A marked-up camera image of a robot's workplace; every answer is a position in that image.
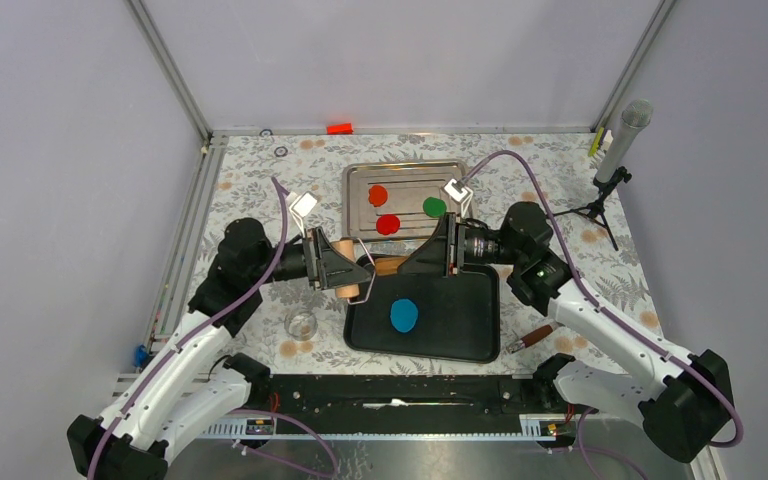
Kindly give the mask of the wooden dough roller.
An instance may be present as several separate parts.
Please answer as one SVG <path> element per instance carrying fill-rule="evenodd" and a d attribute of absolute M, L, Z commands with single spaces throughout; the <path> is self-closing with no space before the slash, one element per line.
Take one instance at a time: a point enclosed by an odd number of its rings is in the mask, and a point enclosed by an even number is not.
<path fill-rule="evenodd" d="M 360 245 L 367 254 L 367 267 L 371 267 L 371 270 L 357 263 L 355 242 L 352 239 L 343 238 L 331 243 L 334 258 L 328 262 L 328 286 L 335 290 L 337 298 L 346 300 L 349 305 L 365 303 L 372 293 L 375 279 L 378 276 L 395 275 L 399 265 L 406 260 L 405 257 L 375 260 L 362 241 Z"/>

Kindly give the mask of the black plastic tray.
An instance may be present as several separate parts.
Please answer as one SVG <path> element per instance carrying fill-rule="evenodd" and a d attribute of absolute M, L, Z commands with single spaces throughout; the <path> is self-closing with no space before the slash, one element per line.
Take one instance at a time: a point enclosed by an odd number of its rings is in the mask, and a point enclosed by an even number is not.
<path fill-rule="evenodd" d="M 347 309 L 343 338 L 354 350 L 479 364 L 500 352 L 499 276 L 490 266 L 467 265 L 451 277 L 378 277 L 365 303 Z M 418 307 L 413 330 L 399 333 L 390 308 L 398 299 Z"/>

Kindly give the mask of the blue dough piece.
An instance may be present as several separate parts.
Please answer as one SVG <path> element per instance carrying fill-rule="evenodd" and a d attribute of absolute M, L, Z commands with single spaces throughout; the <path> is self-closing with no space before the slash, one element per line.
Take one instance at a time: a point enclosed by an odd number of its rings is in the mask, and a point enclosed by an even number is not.
<path fill-rule="evenodd" d="M 416 304 L 409 299 L 398 299 L 390 308 L 390 322 L 399 333 L 408 333 L 417 324 L 419 311 Z"/>

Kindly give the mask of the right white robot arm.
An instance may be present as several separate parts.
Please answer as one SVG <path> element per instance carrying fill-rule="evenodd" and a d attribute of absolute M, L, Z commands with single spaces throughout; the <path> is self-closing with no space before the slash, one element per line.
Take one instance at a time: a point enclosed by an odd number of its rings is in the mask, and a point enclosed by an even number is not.
<path fill-rule="evenodd" d="M 467 265 L 511 266 L 507 284 L 523 305 L 585 337 L 623 370 L 610 373 L 557 355 L 544 362 L 549 373 L 533 386 L 537 405 L 549 412 L 568 403 L 593 407 L 640 427 L 670 458 L 693 461 L 734 419 L 727 362 L 635 324 L 552 251 L 553 234 L 534 202 L 512 205 L 497 229 L 448 213 L 395 270 L 454 276 Z"/>

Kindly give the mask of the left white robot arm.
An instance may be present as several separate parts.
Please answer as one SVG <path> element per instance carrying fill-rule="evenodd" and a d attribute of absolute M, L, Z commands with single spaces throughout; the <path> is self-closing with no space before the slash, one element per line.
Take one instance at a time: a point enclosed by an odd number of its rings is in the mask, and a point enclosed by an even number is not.
<path fill-rule="evenodd" d="M 195 393 L 185 391 L 262 304 L 264 284 L 305 278 L 315 289 L 354 298 L 350 287 L 374 281 L 376 273 L 359 265 L 353 251 L 352 240 L 331 243 L 319 228 L 297 242 L 272 245 L 258 220 L 232 221 L 160 352 L 98 416 L 80 415 L 69 426 L 77 472 L 87 479 L 162 479 L 174 459 L 225 414 L 264 407 L 268 369 L 241 354 Z"/>

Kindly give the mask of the green dough disc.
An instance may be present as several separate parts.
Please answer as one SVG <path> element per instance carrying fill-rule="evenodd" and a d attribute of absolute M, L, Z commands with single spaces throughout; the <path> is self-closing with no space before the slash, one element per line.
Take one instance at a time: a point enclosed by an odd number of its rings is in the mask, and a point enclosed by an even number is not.
<path fill-rule="evenodd" d="M 427 197 L 422 203 L 422 209 L 429 218 L 440 218 L 447 213 L 446 202 L 437 197 Z"/>

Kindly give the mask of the red dough disc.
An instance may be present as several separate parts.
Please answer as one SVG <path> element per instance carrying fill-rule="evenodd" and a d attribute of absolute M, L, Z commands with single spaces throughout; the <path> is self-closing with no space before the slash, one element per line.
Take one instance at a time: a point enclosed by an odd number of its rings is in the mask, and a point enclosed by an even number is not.
<path fill-rule="evenodd" d="M 390 236 L 396 234 L 400 230 L 401 221 L 396 215 L 385 214 L 378 217 L 375 227 L 378 234 Z"/>

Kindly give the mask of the orange dough disc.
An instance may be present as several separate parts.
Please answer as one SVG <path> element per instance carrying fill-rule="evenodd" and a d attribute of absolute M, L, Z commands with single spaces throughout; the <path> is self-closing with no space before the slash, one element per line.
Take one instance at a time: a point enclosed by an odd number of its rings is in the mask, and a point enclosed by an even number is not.
<path fill-rule="evenodd" d="M 385 205 L 388 198 L 389 194 L 387 189 L 381 185 L 372 185 L 368 190 L 367 200 L 374 208 L 379 208 Z"/>

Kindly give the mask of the small glass bowl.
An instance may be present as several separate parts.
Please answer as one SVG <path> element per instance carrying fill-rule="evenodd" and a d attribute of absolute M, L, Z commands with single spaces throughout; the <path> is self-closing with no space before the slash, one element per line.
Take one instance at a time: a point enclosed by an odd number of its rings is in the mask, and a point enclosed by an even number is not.
<path fill-rule="evenodd" d="M 284 329 L 287 335 L 295 341 L 311 340 L 318 331 L 317 317 L 311 310 L 294 310 L 286 316 Z"/>

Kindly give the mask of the silver metal tray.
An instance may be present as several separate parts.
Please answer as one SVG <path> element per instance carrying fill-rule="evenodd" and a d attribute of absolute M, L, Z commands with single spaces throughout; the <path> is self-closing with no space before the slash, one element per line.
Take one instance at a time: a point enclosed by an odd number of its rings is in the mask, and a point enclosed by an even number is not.
<path fill-rule="evenodd" d="M 429 196 L 437 197 L 446 202 L 448 210 L 457 212 L 457 204 L 443 187 L 450 179 L 466 173 L 465 163 L 455 159 L 350 165 L 342 173 L 343 234 L 363 241 L 426 238 L 437 220 L 424 214 L 423 201 Z M 389 194 L 387 203 L 379 208 L 367 200 L 372 185 L 385 187 Z M 376 231 L 376 220 L 385 214 L 396 215 L 401 221 L 401 228 L 394 235 L 383 236 Z"/>

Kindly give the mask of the floral tablecloth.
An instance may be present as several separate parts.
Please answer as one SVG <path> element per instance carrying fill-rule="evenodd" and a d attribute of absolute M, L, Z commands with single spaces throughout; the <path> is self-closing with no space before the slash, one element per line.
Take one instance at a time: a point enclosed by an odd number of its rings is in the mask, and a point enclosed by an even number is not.
<path fill-rule="evenodd" d="M 307 223 L 322 227 L 331 239 L 342 233 L 342 173 L 353 164 L 406 163 L 455 159 L 466 167 L 487 166 L 471 181 L 475 215 L 497 226 L 508 207 L 520 200 L 546 199 L 554 212 L 585 204 L 597 194 L 592 183 L 596 162 L 588 157 L 588 134 L 417 134 L 234 136 L 224 152 L 209 205 L 206 228 L 191 277 L 204 279 L 226 226 L 239 218 L 259 220 L 268 238 L 282 230 L 275 185 L 309 191 L 319 203 Z M 608 235 L 586 219 L 559 216 L 567 246 L 593 289 L 635 322 L 661 332 L 649 285 L 640 264 L 622 204 L 612 196 L 606 213 L 619 250 Z M 502 352 L 487 364 L 366 353 L 343 339 L 346 305 L 331 292 L 311 289 L 305 280 L 267 285 L 263 302 L 226 352 L 243 353 L 284 374 L 505 374 L 529 373 L 556 353 L 567 353 L 595 367 L 615 371 L 615 363 L 578 333 L 561 328 L 537 345 L 515 354 Z M 317 317 L 317 334 L 291 339 L 286 316 L 297 309 Z"/>

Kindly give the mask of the orange block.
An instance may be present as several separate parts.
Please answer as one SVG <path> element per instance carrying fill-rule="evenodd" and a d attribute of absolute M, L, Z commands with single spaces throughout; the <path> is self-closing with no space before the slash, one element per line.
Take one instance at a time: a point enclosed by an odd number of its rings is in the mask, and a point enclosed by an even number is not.
<path fill-rule="evenodd" d="M 339 123 L 328 125 L 326 127 L 327 135 L 351 135 L 354 133 L 354 128 L 351 123 Z"/>

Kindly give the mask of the yellow marker pen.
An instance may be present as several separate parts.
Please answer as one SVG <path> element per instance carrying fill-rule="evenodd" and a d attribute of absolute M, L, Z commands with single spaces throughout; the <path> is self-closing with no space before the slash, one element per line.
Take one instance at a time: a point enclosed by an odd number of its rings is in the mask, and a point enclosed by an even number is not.
<path fill-rule="evenodd" d="M 588 150 L 588 157 L 593 157 L 600 149 L 605 134 L 605 127 L 599 127 L 594 135 L 593 142 Z"/>

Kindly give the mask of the grey microphone on tripod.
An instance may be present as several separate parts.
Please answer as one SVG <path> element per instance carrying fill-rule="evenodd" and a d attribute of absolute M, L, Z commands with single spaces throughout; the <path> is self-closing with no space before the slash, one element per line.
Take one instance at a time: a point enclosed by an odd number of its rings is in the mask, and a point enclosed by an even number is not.
<path fill-rule="evenodd" d="M 645 99 L 633 100 L 625 107 L 621 112 L 616 133 L 610 132 L 611 136 L 605 134 L 604 148 L 598 150 L 601 160 L 593 177 L 597 197 L 584 206 L 556 213 L 557 216 L 573 214 L 584 217 L 601 227 L 615 251 L 618 251 L 619 247 L 606 217 L 606 202 L 621 183 L 631 180 L 632 174 L 622 165 L 622 161 L 632 142 L 651 123 L 653 112 L 652 103 Z"/>

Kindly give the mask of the brown handled tool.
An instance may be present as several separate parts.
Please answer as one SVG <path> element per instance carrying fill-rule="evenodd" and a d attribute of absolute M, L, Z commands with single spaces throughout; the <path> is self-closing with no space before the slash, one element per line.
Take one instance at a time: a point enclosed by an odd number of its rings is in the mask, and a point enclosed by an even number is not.
<path fill-rule="evenodd" d="M 530 331 L 529 333 L 516 338 L 505 347 L 505 351 L 509 354 L 514 354 L 526 348 L 530 348 L 531 346 L 541 342 L 546 337 L 551 335 L 557 328 L 558 324 L 556 322 L 546 323 Z"/>

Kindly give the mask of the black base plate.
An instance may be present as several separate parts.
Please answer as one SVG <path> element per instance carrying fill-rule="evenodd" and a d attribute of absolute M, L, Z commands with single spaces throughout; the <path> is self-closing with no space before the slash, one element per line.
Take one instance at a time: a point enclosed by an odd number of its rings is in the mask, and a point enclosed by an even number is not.
<path fill-rule="evenodd" d="M 320 435 L 521 434 L 526 420 L 585 411 L 546 380 L 516 375 L 291 375 L 256 382 L 244 408 L 284 414 Z"/>

